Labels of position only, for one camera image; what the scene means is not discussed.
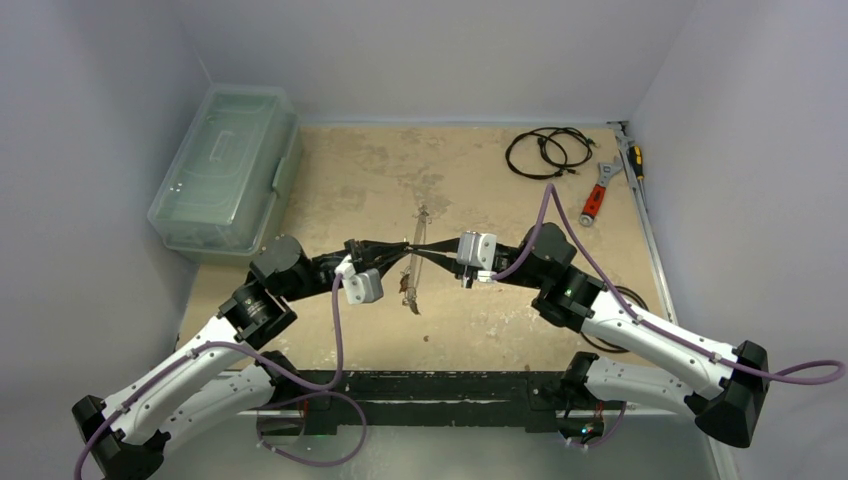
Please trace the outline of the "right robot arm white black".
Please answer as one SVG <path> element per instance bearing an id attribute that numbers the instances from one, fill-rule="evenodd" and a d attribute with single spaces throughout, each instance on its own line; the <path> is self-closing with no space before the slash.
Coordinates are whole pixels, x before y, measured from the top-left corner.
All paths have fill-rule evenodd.
<path id="1" fill-rule="evenodd" d="M 619 301 L 611 286 L 573 265 L 577 249 L 556 224 L 530 229 L 517 247 L 492 234 L 465 232 L 410 250 L 469 281 L 535 289 L 531 306 L 548 323 L 649 361 L 644 367 L 577 355 L 571 364 L 576 371 L 561 381 L 569 404 L 584 407 L 595 399 L 668 410 L 726 445 L 751 445 L 769 390 L 761 376 L 768 369 L 766 349 L 750 340 L 712 340 Z"/>

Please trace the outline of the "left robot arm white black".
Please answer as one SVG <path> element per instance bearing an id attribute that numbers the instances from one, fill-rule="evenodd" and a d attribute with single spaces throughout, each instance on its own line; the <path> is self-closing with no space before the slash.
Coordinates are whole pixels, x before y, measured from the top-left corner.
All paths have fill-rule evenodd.
<path id="1" fill-rule="evenodd" d="M 310 257 L 292 236 L 272 240 L 186 344 L 122 390 L 73 406 L 84 441 L 74 478 L 93 460 L 106 479 L 147 479 L 179 444 L 229 416 L 334 394 L 344 373 L 339 297 L 351 305 L 377 301 L 383 275 L 411 251 L 408 242 L 349 240 L 340 251 Z M 283 354 L 262 349 L 296 320 L 293 301 L 324 293 L 331 295 L 337 360 L 330 379 L 315 383 Z"/>

